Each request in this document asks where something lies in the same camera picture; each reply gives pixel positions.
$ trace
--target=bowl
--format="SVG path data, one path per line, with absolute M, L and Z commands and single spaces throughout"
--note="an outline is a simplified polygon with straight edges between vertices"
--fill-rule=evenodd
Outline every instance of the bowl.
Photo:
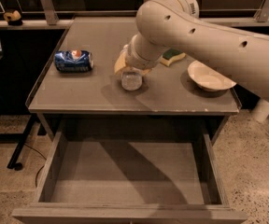
M 194 61 L 189 65 L 188 73 L 191 79 L 205 91 L 223 91 L 236 85 L 229 78 L 199 61 Z

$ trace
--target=concrete floor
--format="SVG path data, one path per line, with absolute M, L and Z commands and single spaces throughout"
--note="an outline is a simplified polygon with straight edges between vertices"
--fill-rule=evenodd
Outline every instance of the concrete floor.
M 0 117 L 0 133 L 22 132 L 27 120 L 27 116 Z M 37 136 L 37 130 L 35 124 L 27 144 L 47 156 L 51 142 L 47 136 Z M 35 175 L 45 163 L 39 154 L 25 147 L 19 159 L 23 169 L 7 169 L 15 146 L 0 144 L 0 223 L 20 223 L 11 212 L 33 200 Z M 247 213 L 244 224 L 269 224 L 269 117 L 260 124 L 248 110 L 241 110 L 230 117 L 214 150 L 230 206 Z

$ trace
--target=open drawer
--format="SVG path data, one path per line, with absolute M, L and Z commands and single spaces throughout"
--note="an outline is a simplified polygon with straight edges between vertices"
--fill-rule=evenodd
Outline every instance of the open drawer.
M 24 223 L 242 223 L 202 119 L 64 119 Z

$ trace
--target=table top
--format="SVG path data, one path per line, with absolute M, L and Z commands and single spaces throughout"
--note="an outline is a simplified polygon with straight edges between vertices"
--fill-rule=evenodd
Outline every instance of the table top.
M 170 67 L 158 64 L 137 91 L 126 91 L 114 75 L 120 51 L 137 33 L 132 17 L 76 17 L 59 50 L 85 49 L 94 68 L 62 74 L 54 63 L 29 105 L 32 113 L 222 115 L 239 112 L 231 90 L 201 90 L 189 77 L 187 56 Z

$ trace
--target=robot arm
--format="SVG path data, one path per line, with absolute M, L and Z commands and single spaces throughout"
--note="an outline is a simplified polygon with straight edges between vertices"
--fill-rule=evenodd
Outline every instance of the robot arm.
M 200 21 L 195 0 L 150 0 L 137 12 L 126 66 L 153 68 L 178 49 L 269 101 L 269 35 Z

